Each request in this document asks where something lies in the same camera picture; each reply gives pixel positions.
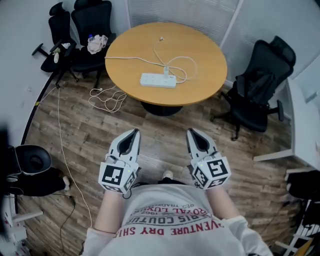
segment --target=table top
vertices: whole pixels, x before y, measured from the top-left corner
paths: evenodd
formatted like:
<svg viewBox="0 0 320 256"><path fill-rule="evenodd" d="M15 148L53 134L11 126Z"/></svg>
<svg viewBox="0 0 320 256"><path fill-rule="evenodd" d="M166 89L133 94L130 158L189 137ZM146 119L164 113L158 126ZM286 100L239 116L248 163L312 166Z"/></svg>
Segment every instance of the table top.
<svg viewBox="0 0 320 256"><path fill-rule="evenodd" d="M224 84L227 63L220 48L205 34L189 26L154 22L131 28L118 36L109 47L107 57L140 57L160 63L156 52L164 63L177 56L187 56L197 63L197 75L174 89L140 85L142 73L163 74L162 66L139 59L105 59L105 67L111 80L125 93L137 100L161 106L184 106L201 102L214 95ZM194 63L185 58L176 59L170 66L179 67L191 77ZM184 77L182 71L173 70Z"/></svg>
<svg viewBox="0 0 320 256"><path fill-rule="evenodd" d="M320 115L317 106L306 103L301 88L288 79L289 100L292 106L292 149L293 153L306 164L320 171Z"/></svg>

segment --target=chair armrest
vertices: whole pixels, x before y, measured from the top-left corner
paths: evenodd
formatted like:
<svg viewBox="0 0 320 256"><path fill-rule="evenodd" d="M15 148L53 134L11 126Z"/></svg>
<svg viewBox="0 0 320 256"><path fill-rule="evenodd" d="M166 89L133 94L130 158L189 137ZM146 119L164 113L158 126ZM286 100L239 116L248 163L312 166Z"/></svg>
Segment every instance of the chair armrest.
<svg viewBox="0 0 320 256"><path fill-rule="evenodd" d="M55 49L57 49L57 48L61 45L62 41L63 41L63 40L60 39L60 40L51 48L50 53L52 53Z"/></svg>
<svg viewBox="0 0 320 256"><path fill-rule="evenodd" d="M236 77L235 90L238 95L241 97L247 97L246 94L246 80L242 75Z"/></svg>
<svg viewBox="0 0 320 256"><path fill-rule="evenodd" d="M282 102L280 100L277 100L276 103L278 106L275 108L269 109L267 111L267 114L270 115L273 113L278 113L278 119L279 119L279 121L282 122L285 119L284 107L283 107Z"/></svg>
<svg viewBox="0 0 320 256"><path fill-rule="evenodd" d="M64 53L64 57L69 57L71 52L76 48L76 43L73 42L70 44L70 46L68 47L68 49L66 49L65 53Z"/></svg>
<svg viewBox="0 0 320 256"><path fill-rule="evenodd" d="M43 46L43 45L44 45L43 43L40 43L39 46L38 46L37 48L35 48L35 50L33 51L33 53L31 53L31 55L33 56L33 55L35 55L37 52L39 52L39 53L41 53L44 57L48 57L49 54L46 53L46 51L42 49L42 46Z"/></svg>
<svg viewBox="0 0 320 256"><path fill-rule="evenodd" d="M108 41L106 41L106 46L110 46L116 38L117 35L115 33L111 33L108 37Z"/></svg>

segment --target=water bottle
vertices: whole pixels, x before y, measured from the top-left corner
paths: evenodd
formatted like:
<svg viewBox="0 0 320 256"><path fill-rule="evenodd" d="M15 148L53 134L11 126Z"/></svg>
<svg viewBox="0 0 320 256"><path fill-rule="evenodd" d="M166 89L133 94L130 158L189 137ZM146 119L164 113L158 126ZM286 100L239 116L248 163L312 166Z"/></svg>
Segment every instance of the water bottle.
<svg viewBox="0 0 320 256"><path fill-rule="evenodd" d="M89 42L93 41L95 38L92 34L89 35Z"/></svg>

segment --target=chair seat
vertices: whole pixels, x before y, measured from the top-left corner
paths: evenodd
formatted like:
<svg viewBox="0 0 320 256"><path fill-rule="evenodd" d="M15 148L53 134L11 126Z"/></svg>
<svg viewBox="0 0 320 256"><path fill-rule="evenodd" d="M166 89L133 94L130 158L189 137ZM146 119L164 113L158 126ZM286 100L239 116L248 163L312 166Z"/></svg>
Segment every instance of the chair seat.
<svg viewBox="0 0 320 256"><path fill-rule="evenodd" d="M74 63L72 64L72 69L80 73L88 73L104 69L107 50L108 47L106 46L96 54L91 54L90 52L88 52L86 46L82 47Z"/></svg>
<svg viewBox="0 0 320 256"><path fill-rule="evenodd" d="M264 133L267 130L267 113L259 106L244 100L235 100L231 105L231 116L240 125Z"/></svg>
<svg viewBox="0 0 320 256"><path fill-rule="evenodd" d="M41 65L41 70L43 70L44 72L54 72L56 70L58 70L61 66L61 64L63 63L63 60L61 58L61 56L59 56L59 61L57 63L54 62L54 55L50 54L49 57L47 57L44 62Z"/></svg>

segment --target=white desk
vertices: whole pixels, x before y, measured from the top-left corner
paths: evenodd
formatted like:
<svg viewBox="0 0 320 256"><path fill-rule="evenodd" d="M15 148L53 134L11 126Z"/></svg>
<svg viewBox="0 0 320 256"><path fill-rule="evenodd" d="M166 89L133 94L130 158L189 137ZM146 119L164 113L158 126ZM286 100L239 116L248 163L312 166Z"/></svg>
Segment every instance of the white desk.
<svg viewBox="0 0 320 256"><path fill-rule="evenodd" d="M320 116L316 105L305 102L300 87L291 79L287 81L288 98L292 110L291 118L291 149L255 156L254 161L296 156L310 167L320 171Z"/></svg>

